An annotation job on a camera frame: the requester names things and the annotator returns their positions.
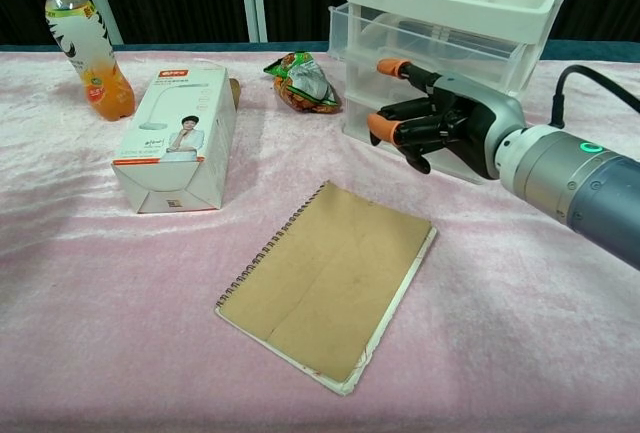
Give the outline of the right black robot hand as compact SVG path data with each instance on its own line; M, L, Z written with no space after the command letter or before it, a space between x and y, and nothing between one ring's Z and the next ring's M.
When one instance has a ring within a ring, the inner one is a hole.
M422 174L431 172L426 155L447 149L480 177L499 178L495 157L501 142L525 127L515 98L463 75L430 72L405 59L381 59L377 71L408 81L424 95L369 114L372 145L392 145Z

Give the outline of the clear drawer with divider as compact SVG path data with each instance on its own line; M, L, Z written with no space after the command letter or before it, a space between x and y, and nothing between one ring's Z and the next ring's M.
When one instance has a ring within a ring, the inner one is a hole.
M409 60L431 72L456 72L511 95L526 88L534 65L526 46L345 3L330 9L329 54L375 69Z

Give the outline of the green orange snack packet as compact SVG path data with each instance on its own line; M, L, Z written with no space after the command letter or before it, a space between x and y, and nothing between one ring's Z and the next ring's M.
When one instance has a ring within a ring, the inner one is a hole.
M272 77L277 95L298 112L333 114L341 107L335 89L309 52L288 53L263 72Z

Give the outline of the pink velvet tablecloth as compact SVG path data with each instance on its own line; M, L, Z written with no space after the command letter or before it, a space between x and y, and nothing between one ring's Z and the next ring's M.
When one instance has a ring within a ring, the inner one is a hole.
M0 433L640 433L640 271L505 192L300 114L273 53L123 52L240 81L223 207L138 215L111 168L127 127L57 52L0 53ZM324 181L438 235L341 397L215 302Z

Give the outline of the brown spiral notebook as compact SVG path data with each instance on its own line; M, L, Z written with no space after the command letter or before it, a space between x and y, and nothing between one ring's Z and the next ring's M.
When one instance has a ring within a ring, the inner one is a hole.
M346 396L436 235L426 219L326 181L230 284L215 311Z

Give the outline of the white desk lamp box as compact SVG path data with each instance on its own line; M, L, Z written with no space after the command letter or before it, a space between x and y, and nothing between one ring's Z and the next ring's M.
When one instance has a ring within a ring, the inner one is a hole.
M138 214L222 207L237 118L226 68L155 73L112 161Z

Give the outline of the orange juice plastic bottle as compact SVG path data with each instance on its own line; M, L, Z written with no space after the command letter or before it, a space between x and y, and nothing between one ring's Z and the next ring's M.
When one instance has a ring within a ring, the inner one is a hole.
M78 74L89 105L108 121L133 115L133 89L119 68L105 21L92 1L46 0L45 20Z

